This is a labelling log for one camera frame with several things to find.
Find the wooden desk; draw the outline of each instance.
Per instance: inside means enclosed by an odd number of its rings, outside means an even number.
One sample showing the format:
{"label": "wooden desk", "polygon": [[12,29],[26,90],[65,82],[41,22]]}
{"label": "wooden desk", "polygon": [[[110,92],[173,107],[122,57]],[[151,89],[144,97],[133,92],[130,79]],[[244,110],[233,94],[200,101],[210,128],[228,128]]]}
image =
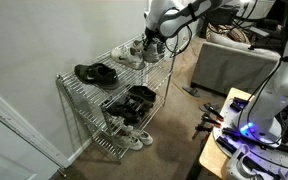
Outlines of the wooden desk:
{"label": "wooden desk", "polygon": [[[226,100],[225,104],[228,103],[230,99],[234,97],[239,97],[242,99],[248,99],[250,94],[238,90],[236,88],[231,88]],[[226,174],[226,163],[229,158],[222,152],[220,148],[217,147],[215,143],[213,132],[210,134],[205,147],[202,151],[202,154],[199,158],[200,164],[206,168],[208,171],[215,174],[217,177],[221,179],[225,179]]]}

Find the chrome wire shelving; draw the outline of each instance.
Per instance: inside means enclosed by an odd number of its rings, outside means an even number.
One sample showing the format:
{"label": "chrome wire shelving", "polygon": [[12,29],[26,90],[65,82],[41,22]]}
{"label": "chrome wire shelving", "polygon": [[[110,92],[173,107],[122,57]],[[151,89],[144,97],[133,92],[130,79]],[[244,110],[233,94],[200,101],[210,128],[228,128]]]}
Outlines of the chrome wire shelving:
{"label": "chrome wire shelving", "polygon": [[[141,36],[131,39],[118,48],[130,47],[134,40],[141,40]],[[106,109],[114,102],[125,102],[127,98],[130,98],[128,90],[134,85],[145,85],[152,91],[156,91],[163,83],[167,82],[165,95],[157,95],[153,107],[142,114],[141,120],[137,124],[133,124],[135,129],[142,131],[165,103],[175,60],[173,58],[172,62],[167,62],[167,56],[168,54],[154,64],[145,63],[146,66],[142,70],[134,70],[116,63],[111,59],[110,52],[84,63],[84,65],[103,63],[115,69],[119,79],[119,87],[115,90],[104,90],[94,85],[84,84],[78,80],[74,72],[58,75],[56,82],[60,92],[66,98],[76,118],[80,119],[91,132],[92,142],[118,161],[129,149],[129,147],[119,148],[115,143],[115,136],[123,133],[121,130],[123,123],[121,122],[124,119],[110,116]],[[171,69],[163,67],[162,64],[165,63],[171,63]],[[137,111],[143,105],[144,102],[132,103],[133,109]]]}

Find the white robot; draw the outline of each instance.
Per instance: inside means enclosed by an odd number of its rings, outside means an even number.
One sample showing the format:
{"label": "white robot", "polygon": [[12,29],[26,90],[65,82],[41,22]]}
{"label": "white robot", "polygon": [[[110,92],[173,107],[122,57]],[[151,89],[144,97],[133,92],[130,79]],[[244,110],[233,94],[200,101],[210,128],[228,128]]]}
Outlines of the white robot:
{"label": "white robot", "polygon": [[[154,37],[165,40],[176,36],[183,27],[230,1],[196,0],[184,7],[176,0],[153,0],[146,17],[144,47]],[[245,137],[272,147],[279,146],[282,135],[281,125],[274,117],[288,105],[288,41],[282,59],[285,60],[276,65],[276,71],[234,119],[236,128],[249,126],[242,132]]]}

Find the floor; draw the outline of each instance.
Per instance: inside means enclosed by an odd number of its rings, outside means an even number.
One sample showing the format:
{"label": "floor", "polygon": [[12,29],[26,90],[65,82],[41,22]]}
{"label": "floor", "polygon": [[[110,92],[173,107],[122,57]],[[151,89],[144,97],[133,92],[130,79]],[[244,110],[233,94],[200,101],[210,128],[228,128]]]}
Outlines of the floor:
{"label": "floor", "polygon": [[[200,150],[200,142],[203,138],[201,133],[192,140],[194,127],[200,122],[203,114],[199,106],[211,102],[221,107],[225,100],[224,97],[200,89],[198,98],[181,90],[182,86],[190,85],[203,41],[194,37],[187,50],[177,57],[167,103],[145,129],[154,138],[154,143],[139,151],[129,150],[120,165],[90,146],[71,167],[66,169],[66,179],[181,180],[186,178]],[[217,178],[203,172],[199,179]]]}

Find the door frame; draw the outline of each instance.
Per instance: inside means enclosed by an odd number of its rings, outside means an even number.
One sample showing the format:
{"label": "door frame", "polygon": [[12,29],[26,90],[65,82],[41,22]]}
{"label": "door frame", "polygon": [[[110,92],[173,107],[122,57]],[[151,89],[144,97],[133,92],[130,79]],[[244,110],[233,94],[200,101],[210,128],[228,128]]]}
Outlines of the door frame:
{"label": "door frame", "polygon": [[60,168],[71,163],[55,146],[0,97],[0,122],[31,144]]}

